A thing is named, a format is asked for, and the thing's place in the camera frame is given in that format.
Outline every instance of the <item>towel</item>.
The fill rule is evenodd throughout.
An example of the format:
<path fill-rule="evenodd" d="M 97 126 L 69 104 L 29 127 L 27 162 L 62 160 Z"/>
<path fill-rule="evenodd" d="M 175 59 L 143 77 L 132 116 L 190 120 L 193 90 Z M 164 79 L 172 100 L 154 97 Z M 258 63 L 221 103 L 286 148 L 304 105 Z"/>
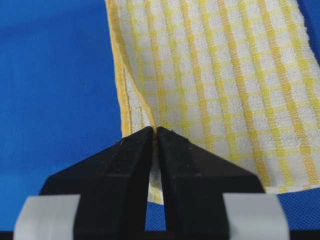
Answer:
<path fill-rule="evenodd" d="M 296 0 L 106 5 L 124 137 L 162 126 L 267 193 L 320 187 L 320 68 Z M 148 200 L 163 204 L 156 155 Z"/>

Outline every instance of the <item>yellow stripe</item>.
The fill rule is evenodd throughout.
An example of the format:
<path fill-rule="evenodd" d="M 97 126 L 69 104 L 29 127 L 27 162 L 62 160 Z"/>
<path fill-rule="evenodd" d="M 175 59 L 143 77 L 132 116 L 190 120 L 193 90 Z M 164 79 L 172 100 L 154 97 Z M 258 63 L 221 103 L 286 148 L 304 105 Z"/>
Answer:
<path fill-rule="evenodd" d="M 213 31 L 209 29 L 209 16 L 206 14 L 202 14 L 202 21 L 205 27 L 205 36 L 208 41 L 208 52 L 212 59 L 212 69 L 215 77 L 215 87 L 219 97 L 219 105 L 222 111 L 223 123 L 226 132 L 226 140 L 228 142 L 230 156 L 229 159 L 240 165 L 240 156 L 237 151 L 237 136 L 233 130 L 233 122 L 232 122 L 232 114 L 229 113 L 229 99 L 225 93 L 225 79 L 222 79 L 221 76 L 221 63 L 217 60 L 217 46 L 213 41 Z"/>
<path fill-rule="evenodd" d="M 207 101 L 205 97 L 204 86 L 202 84 L 201 79 L 201 68 L 198 63 L 198 53 L 195 46 L 195 38 L 192 32 L 192 26 L 191 21 L 189 19 L 188 5 L 186 3 L 186 0 L 180 0 L 180 7 L 182 10 L 184 29 L 186 32 L 186 38 L 188 41 L 188 48 L 192 64 L 192 72 L 195 80 L 196 92 L 199 101 L 205 148 L 208 151 L 213 152 L 214 137 L 211 134 L 211 121 L 208 114 Z"/>
<path fill-rule="evenodd" d="M 292 18 L 293 10 L 288 5 L 287 1 L 281 1 L 280 4 L 287 24 L 287 29 L 289 30 L 291 44 L 293 46 L 296 60 L 303 77 L 305 89 L 310 99 L 310 104 L 317 118 L 317 127 L 320 129 L 320 101 L 315 92 L 315 79 L 310 74 L 309 62 L 304 57 L 304 54 L 302 52 L 302 42 L 299 39 L 298 26 L 294 23 L 294 20 Z"/>
<path fill-rule="evenodd" d="M 305 133 L 304 125 L 302 124 L 302 121 L 299 117 L 297 105 L 294 102 L 291 95 L 291 85 L 286 76 L 286 68 L 281 62 L 281 52 L 280 48 L 277 46 L 276 34 L 272 27 L 271 18 L 267 12 L 266 2 L 265 0 L 259 0 L 258 3 L 261 10 L 263 22 L 267 31 L 269 45 L 271 48 L 277 75 L 281 84 L 286 108 L 291 117 L 294 131 L 297 137 L 301 140 L 300 153 L 302 155 L 302 159 L 309 177 L 309 183 L 317 184 L 318 178 L 316 176 L 315 165 L 311 156 L 311 148 Z"/>
<path fill-rule="evenodd" d="M 157 98 L 159 105 L 159 116 L 160 116 L 160 126 L 168 127 L 168 106 L 166 102 L 166 89 L 164 86 L 164 76 L 162 74 L 162 62 L 159 58 L 159 47 L 157 44 L 157 31 L 154 26 L 154 18 L 151 12 L 151 3 L 149 0 L 144 2 L 147 22 L 149 27 L 151 46 L 152 46 L 152 56 L 155 69 L 155 81 L 157 87 Z"/>
<path fill-rule="evenodd" d="M 108 11 L 108 24 L 109 24 L 109 28 L 110 28 L 110 34 L 112 33 L 111 34 L 112 49 L 116 49 L 116 51 L 118 50 L 118 53 L 119 53 L 118 60 L 117 60 L 117 62 L 119 64 L 115 64 L 115 67 L 121 68 L 121 69 L 116 69 L 116 72 L 122 72 L 122 71 L 124 71 L 124 69 L 127 70 L 128 77 L 129 77 L 130 81 L 132 82 L 134 91 L 137 94 L 137 96 L 138 96 L 138 98 L 139 98 L 139 100 L 145 110 L 145 113 L 150 121 L 151 126 L 155 129 L 156 128 L 155 117 L 151 111 L 150 106 L 146 102 L 144 96 L 139 91 L 135 79 L 133 78 L 132 69 L 129 64 L 129 58 L 128 58 L 127 52 L 125 50 L 125 43 L 122 38 L 120 21 L 119 21 L 119 17 L 118 17 L 118 7 L 117 7 L 116 3 L 114 2 L 114 0 L 106 0 L 106 5 L 107 5 L 107 11 Z M 121 82 L 124 82 L 125 81 L 124 75 L 120 74 L 119 79 Z"/>
<path fill-rule="evenodd" d="M 126 7 L 129 12 L 130 17 L 130 25 L 132 31 L 132 38 L 133 38 L 133 48 L 136 53 L 136 61 L 138 65 L 138 79 L 140 83 L 140 92 L 144 96 L 145 95 L 145 76 L 144 76 L 144 62 L 142 59 L 142 46 L 139 45 L 138 41 L 138 28 L 137 28 L 137 21 L 135 20 L 135 5 L 133 4 L 133 0 L 128 0 Z"/>
<path fill-rule="evenodd" d="M 179 100 L 179 106 L 178 109 L 180 110 L 180 116 L 181 116 L 181 122 L 179 123 L 182 127 L 182 134 L 186 138 L 189 136 L 189 122 L 187 118 L 187 106 L 186 106 L 186 97 L 185 97 L 185 88 L 183 86 L 182 77 L 183 73 L 180 69 L 180 60 L 181 56 L 178 54 L 177 50 L 177 42 L 174 38 L 174 25 L 172 23 L 172 14 L 173 12 L 169 8 L 168 0 L 162 1 L 162 7 L 164 11 L 164 17 L 165 17 L 165 23 L 166 23 L 166 29 L 168 32 L 168 38 L 170 43 L 170 51 L 171 51 L 171 60 L 173 62 L 173 69 L 174 69 L 174 78 L 176 82 L 176 91 L 178 92 L 178 100 Z"/>
<path fill-rule="evenodd" d="M 108 22 L 111 21 L 111 16 L 108 14 Z M 127 94 L 127 85 L 124 77 L 123 63 L 120 57 L 119 49 L 116 45 L 116 36 L 110 26 L 110 38 L 112 54 L 114 59 L 114 72 L 115 72 L 115 85 L 117 88 L 117 96 L 120 105 L 121 114 L 121 132 L 122 137 L 126 137 L 132 134 L 131 112 L 129 108 L 129 97 Z"/>
<path fill-rule="evenodd" d="M 228 10 L 226 9 L 224 0 L 218 0 L 218 6 L 220 8 L 222 24 L 224 27 L 224 32 L 227 37 L 227 41 L 228 41 L 229 51 L 231 55 L 231 62 L 233 64 L 236 85 L 237 85 L 239 96 L 242 102 L 243 115 L 245 118 L 248 135 L 249 135 L 251 146 L 252 146 L 253 159 L 256 165 L 256 170 L 263 185 L 268 187 L 270 186 L 270 178 L 268 175 L 266 165 L 263 160 L 263 152 L 262 152 L 262 149 L 260 148 L 259 133 L 255 128 L 253 113 L 250 109 L 249 95 L 246 91 L 245 78 L 242 74 L 241 64 L 240 64 L 241 60 L 238 57 L 237 45 L 235 44 L 236 41 L 233 36 L 232 26 L 228 18 Z"/>
<path fill-rule="evenodd" d="M 320 102 L 317 98 L 316 92 L 315 92 L 315 80 L 312 78 L 310 74 L 309 69 L 309 63 L 304 58 L 304 55 L 302 53 L 302 47 L 301 47 L 301 41 L 299 39 L 299 34 L 297 31 L 297 25 L 294 23 L 292 14 L 291 14 L 291 8 L 288 5 L 287 0 L 279 1 L 282 9 L 282 13 L 284 15 L 284 19 L 286 21 L 286 24 L 288 26 L 288 30 L 290 33 L 291 42 L 293 45 L 293 50 L 296 55 L 296 60 L 298 62 L 300 71 L 302 73 L 303 81 L 305 83 L 306 92 L 308 94 L 308 97 L 310 99 L 311 106 L 315 112 L 315 116 L 317 118 L 317 127 L 320 128 Z M 312 158 L 312 149 L 310 148 L 310 144 L 308 141 L 308 138 L 306 134 L 304 133 L 304 128 L 302 126 L 301 128 L 301 137 L 302 137 L 302 144 L 301 144 L 301 153 L 305 156 L 303 157 L 304 160 L 304 166 L 306 169 L 306 172 L 308 174 L 309 183 L 311 185 L 318 184 L 319 178 L 316 171 L 316 166 L 314 163 L 314 160 Z"/>
<path fill-rule="evenodd" d="M 287 153 L 282 145 L 280 130 L 277 126 L 276 118 L 275 118 L 275 109 L 272 107 L 270 100 L 270 88 L 268 89 L 266 81 L 265 81 L 265 73 L 262 69 L 260 62 L 260 55 L 257 51 L 256 38 L 253 35 L 251 21 L 247 14 L 247 5 L 245 1 L 239 2 L 239 9 L 242 16 L 243 28 L 247 35 L 247 40 L 249 42 L 249 50 L 252 56 L 253 65 L 255 68 L 257 80 L 259 82 L 260 94 L 262 97 L 264 112 L 267 118 L 268 125 L 270 127 L 270 132 L 272 134 L 272 138 L 274 140 L 276 156 L 279 161 L 279 166 L 281 168 L 282 176 L 287 186 L 291 186 L 293 184 L 293 177 L 291 174 L 291 170 L 289 167 L 289 163 L 287 160 Z"/>

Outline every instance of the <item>blue fabric surface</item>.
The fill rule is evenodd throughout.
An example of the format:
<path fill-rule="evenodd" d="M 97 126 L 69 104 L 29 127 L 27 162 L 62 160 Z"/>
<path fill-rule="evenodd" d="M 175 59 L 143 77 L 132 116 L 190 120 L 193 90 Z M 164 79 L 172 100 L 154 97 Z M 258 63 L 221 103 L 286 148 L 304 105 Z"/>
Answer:
<path fill-rule="evenodd" d="M 145 230 L 146 231 L 165 231 L 165 208 L 153 202 L 148 202 L 145 217 Z"/>
<path fill-rule="evenodd" d="M 320 188 L 278 195 L 291 230 L 320 230 Z"/>
<path fill-rule="evenodd" d="M 305 19 L 310 46 L 320 63 L 320 1 L 297 0 L 297 2 Z"/>
<path fill-rule="evenodd" d="M 49 175 L 120 138 L 104 0 L 1 0 L 0 231 Z"/>

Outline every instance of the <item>fabric fold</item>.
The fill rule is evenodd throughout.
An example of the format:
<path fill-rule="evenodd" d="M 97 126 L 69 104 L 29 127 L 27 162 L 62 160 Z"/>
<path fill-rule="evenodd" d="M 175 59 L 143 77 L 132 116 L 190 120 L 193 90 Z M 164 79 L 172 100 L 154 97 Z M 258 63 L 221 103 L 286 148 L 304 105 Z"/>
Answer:
<path fill-rule="evenodd" d="M 268 193 L 320 187 L 320 68 L 296 0 L 106 5 L 123 136 L 162 126 Z M 161 191 L 155 165 L 149 200 Z"/>

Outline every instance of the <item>dish towel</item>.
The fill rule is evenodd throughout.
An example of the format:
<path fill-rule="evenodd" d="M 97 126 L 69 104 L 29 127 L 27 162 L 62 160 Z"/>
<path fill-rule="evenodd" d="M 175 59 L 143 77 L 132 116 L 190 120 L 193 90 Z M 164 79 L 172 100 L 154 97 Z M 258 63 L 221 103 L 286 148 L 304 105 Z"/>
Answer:
<path fill-rule="evenodd" d="M 320 68 L 296 0 L 106 5 L 123 136 L 163 126 L 267 193 L 320 187 Z M 156 156 L 148 200 L 163 204 Z"/>

